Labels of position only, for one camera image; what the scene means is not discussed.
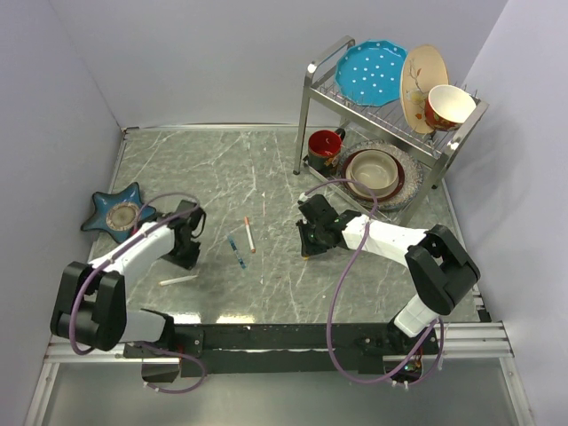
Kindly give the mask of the blue marker pen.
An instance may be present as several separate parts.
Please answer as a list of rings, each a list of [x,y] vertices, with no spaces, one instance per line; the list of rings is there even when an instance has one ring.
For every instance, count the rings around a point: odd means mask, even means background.
[[[244,259],[243,259],[242,256],[241,256],[241,253],[240,253],[240,251],[238,250],[237,245],[236,245],[236,243],[235,243],[235,240],[233,239],[233,237],[232,237],[231,234],[227,234],[227,240],[228,240],[228,242],[229,242],[229,244],[230,244],[230,246],[231,246],[231,249],[232,249],[233,253],[235,254],[235,257],[236,257],[236,259],[237,259],[237,261],[238,261],[238,263],[239,263],[241,269],[243,269],[243,270],[246,269],[247,266],[246,266],[246,264],[245,264],[245,262],[244,262]]]

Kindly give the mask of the white yellow marker pen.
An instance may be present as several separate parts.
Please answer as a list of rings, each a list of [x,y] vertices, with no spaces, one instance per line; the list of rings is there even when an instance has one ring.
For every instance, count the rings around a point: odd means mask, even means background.
[[[189,282],[189,281],[194,280],[196,278],[198,278],[198,275],[187,275],[187,276],[178,277],[178,278],[174,278],[174,279],[159,281],[158,285],[160,287],[165,287],[165,286],[169,286],[169,285],[186,283],[186,282]]]

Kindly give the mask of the white orange-tipped marker pen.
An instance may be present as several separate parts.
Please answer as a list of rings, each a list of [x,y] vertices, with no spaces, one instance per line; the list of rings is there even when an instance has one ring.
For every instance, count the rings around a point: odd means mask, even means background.
[[[249,225],[245,225],[245,231],[246,231],[247,238],[248,238],[248,245],[249,245],[250,252],[254,254],[254,253],[256,253],[256,244],[255,244],[255,241],[254,241],[254,237],[252,235],[250,223],[249,223]]]

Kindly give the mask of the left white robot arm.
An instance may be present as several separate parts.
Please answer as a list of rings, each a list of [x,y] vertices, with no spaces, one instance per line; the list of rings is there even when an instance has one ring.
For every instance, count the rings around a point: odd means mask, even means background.
[[[142,343],[159,357],[170,354],[177,343],[174,319],[148,309],[130,311],[127,290],[161,258],[193,269],[206,217],[199,204],[182,200],[176,211],[145,220],[104,256],[88,264],[68,264],[51,316],[51,333],[66,338],[80,356],[110,351],[119,343]]]

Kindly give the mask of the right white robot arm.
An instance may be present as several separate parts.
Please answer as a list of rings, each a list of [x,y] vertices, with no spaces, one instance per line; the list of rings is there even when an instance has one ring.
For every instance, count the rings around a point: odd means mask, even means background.
[[[348,272],[362,252],[384,257],[407,268],[415,294],[393,317],[383,334],[396,354],[409,353],[427,335],[427,327],[449,315],[472,290],[481,273],[449,228],[429,230],[391,225],[354,210],[339,214],[321,194],[303,194],[298,207],[304,218],[299,228],[304,257],[330,249],[351,250],[353,255],[335,287],[327,315],[327,342],[332,343],[335,305]]]

